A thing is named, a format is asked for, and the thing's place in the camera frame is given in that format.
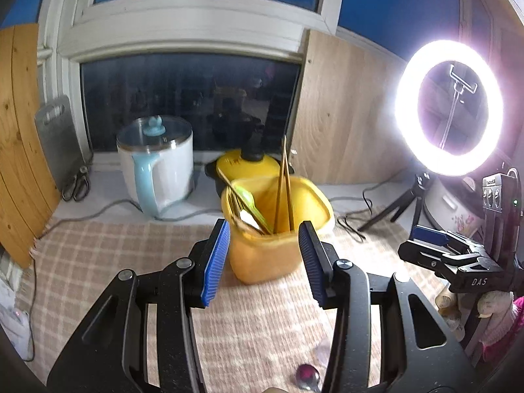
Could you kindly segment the pink sleeve forearm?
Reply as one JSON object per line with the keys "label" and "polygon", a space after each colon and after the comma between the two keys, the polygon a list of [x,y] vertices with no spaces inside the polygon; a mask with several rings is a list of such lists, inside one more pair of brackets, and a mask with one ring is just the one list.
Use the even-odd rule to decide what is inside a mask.
{"label": "pink sleeve forearm", "polygon": [[483,360],[498,362],[523,329],[523,297],[515,298],[512,292],[491,291],[483,294],[477,308],[481,318],[489,319],[480,340]]}

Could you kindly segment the right gloved hand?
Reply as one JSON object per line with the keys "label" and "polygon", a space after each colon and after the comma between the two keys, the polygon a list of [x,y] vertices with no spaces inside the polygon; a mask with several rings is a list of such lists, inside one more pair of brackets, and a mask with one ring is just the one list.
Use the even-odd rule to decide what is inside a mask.
{"label": "right gloved hand", "polygon": [[[462,321],[465,307],[460,307],[461,297],[465,298],[465,295],[452,293],[448,287],[443,288],[435,297],[439,315],[459,342],[465,337],[465,325]],[[513,293],[501,291],[483,294],[478,303],[473,305],[472,312],[475,311],[478,313],[478,318],[489,322],[479,340],[486,347],[500,342],[509,334],[519,314],[513,302]]]}

